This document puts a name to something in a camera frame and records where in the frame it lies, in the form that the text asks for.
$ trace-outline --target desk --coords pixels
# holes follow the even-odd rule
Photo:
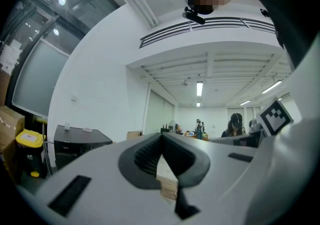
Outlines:
[[[190,137],[190,138],[193,138],[193,139],[197,139],[197,136],[196,136],[196,135],[193,135],[193,136],[185,135],[185,136]],[[209,138],[208,138],[208,137],[203,137],[202,140],[207,142],[207,141],[209,141]]]

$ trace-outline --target ceiling beam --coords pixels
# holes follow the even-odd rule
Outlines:
[[[214,69],[215,53],[207,53],[207,62],[206,62],[206,78],[209,79],[212,76],[212,71]]]
[[[149,72],[152,71],[158,71],[161,68],[167,69],[173,66],[180,66],[180,65],[188,65],[188,64],[195,64],[195,63],[200,63],[200,62],[207,62],[207,56],[197,56],[197,57],[186,57],[177,59],[177,60],[169,60],[166,62],[162,63],[157,63],[157,64],[151,64],[151,65],[144,65],[143,68]]]
[[[156,94],[160,95],[172,105],[177,106],[179,104],[178,101],[166,89],[164,89],[143,67],[137,67],[134,69],[134,71],[138,73],[142,79],[145,79],[149,83],[151,83],[151,90]]]
[[[236,94],[234,97],[229,99],[226,102],[226,106],[230,105],[234,101],[238,100],[242,95],[247,93],[251,88],[253,88],[259,81],[265,77],[279,62],[280,58],[282,57],[281,54],[274,54],[272,58],[269,60],[268,64],[261,70],[261,72],[238,94]]]
[[[168,68],[159,68],[157,70],[149,70],[147,67],[144,69],[150,73],[150,75],[155,76],[155,75],[162,75],[162,74],[169,74],[172,72],[187,72],[189,70],[195,70],[195,69],[205,69],[206,67],[206,62],[201,61],[201,62],[194,62],[192,64],[186,64],[186,65],[176,65]]]

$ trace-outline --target woman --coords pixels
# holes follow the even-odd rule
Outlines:
[[[239,113],[233,113],[228,123],[228,128],[222,133],[222,137],[232,137],[243,135],[242,115]]]
[[[196,138],[199,140],[202,140],[202,124],[200,119],[196,120],[195,131],[196,131]]]

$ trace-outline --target cardboard box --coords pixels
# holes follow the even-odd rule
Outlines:
[[[4,134],[7,137],[3,137],[0,140],[2,145],[7,145],[16,138],[25,128],[25,116],[15,112],[7,106],[0,107],[0,134]]]
[[[126,134],[126,139],[133,140],[133,139],[139,137],[141,133],[142,133],[142,131],[128,131],[128,133]]]
[[[0,106],[5,105],[10,75],[0,69]]]
[[[19,147],[15,139],[9,139],[11,139],[9,136],[0,133],[1,142],[9,142],[6,145],[0,143],[0,160],[13,182],[20,184],[23,169],[20,163]]]

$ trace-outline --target ceiling light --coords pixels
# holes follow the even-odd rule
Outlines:
[[[249,103],[249,102],[251,102],[251,100],[247,100],[246,102],[240,104],[240,106],[245,105],[245,104],[247,104],[247,103]]]
[[[282,80],[278,80],[273,85],[271,85],[268,89],[264,90],[262,93],[265,94],[266,92],[269,92],[271,89],[275,88],[277,85],[279,85],[282,82]]]
[[[53,33],[54,33],[56,36],[59,36],[59,30],[57,30],[56,28],[53,30]]]
[[[61,6],[64,6],[65,3],[66,3],[66,0],[59,0],[59,4],[60,4]]]
[[[202,88],[204,86],[204,82],[197,82],[196,83],[196,96],[202,95]]]

